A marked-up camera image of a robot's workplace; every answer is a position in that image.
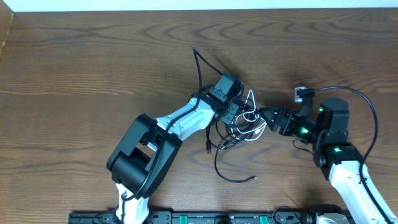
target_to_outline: wooden tabletop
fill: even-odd
[[[66,223],[72,211],[118,203],[105,163],[142,113],[181,108],[197,91],[191,45],[254,90],[258,106],[294,105],[296,86],[350,86],[368,95],[379,138],[367,165],[398,213],[398,9],[17,13],[0,61],[0,222]],[[220,76],[202,65],[203,84]],[[349,140],[374,133],[366,102],[347,91]],[[220,152],[205,131],[186,139],[150,204],[178,210],[264,211],[335,203],[346,208],[292,138],[266,130]]]

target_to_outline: wood grain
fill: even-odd
[[[183,106],[197,90],[190,45],[252,88],[260,106],[289,106],[293,87],[347,85],[374,102],[380,133],[368,160],[398,213],[398,9],[18,13],[0,61],[0,222],[66,223],[75,210],[117,205],[106,160],[134,119]],[[219,76],[203,66],[203,82]],[[367,104],[345,91],[349,140],[363,153],[373,135]],[[273,210],[335,203],[309,156],[266,131],[220,154],[205,132],[183,144],[150,199],[174,210]]]

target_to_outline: brown wooden surface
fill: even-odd
[[[295,86],[346,85],[373,101],[379,139],[367,165],[398,213],[398,9],[18,13],[0,61],[0,222],[66,223],[118,197],[105,163],[142,113],[155,118],[197,90],[191,44],[252,88],[260,106],[290,106]],[[219,76],[203,66],[203,83]],[[373,119],[349,101],[349,140],[364,153]],[[183,144],[151,205],[174,210],[273,210],[345,205],[291,138],[266,131],[220,153],[205,132]]]

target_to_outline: green connector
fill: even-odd
[[[268,224],[268,217],[260,216],[260,224]]]
[[[188,224],[188,216],[180,215],[180,224]]]

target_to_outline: white background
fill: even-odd
[[[398,0],[3,0],[14,12],[398,7]]]

